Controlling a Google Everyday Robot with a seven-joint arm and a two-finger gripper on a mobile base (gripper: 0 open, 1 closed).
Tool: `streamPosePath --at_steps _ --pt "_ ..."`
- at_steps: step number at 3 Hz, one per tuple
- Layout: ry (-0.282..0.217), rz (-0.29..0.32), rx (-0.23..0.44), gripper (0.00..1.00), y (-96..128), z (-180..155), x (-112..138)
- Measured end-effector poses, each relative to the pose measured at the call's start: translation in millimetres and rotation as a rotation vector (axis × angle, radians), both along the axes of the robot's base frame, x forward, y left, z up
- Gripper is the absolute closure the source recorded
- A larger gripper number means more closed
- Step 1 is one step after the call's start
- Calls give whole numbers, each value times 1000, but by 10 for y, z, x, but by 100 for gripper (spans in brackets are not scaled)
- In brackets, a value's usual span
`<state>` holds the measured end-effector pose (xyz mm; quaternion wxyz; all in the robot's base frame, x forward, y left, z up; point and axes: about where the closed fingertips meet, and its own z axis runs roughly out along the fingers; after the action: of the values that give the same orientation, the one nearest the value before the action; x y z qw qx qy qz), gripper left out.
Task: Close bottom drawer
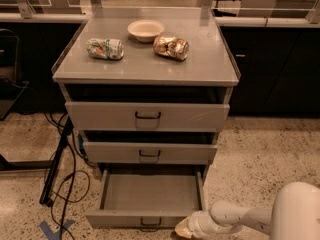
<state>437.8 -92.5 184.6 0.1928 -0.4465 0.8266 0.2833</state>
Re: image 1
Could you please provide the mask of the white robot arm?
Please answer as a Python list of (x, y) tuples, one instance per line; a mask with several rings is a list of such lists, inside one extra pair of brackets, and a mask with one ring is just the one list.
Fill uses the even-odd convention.
[(320, 189), (303, 182), (285, 185), (272, 209), (242, 207), (225, 200), (196, 211), (175, 226), (187, 239), (210, 239), (242, 227), (267, 234), (270, 240), (320, 240)]

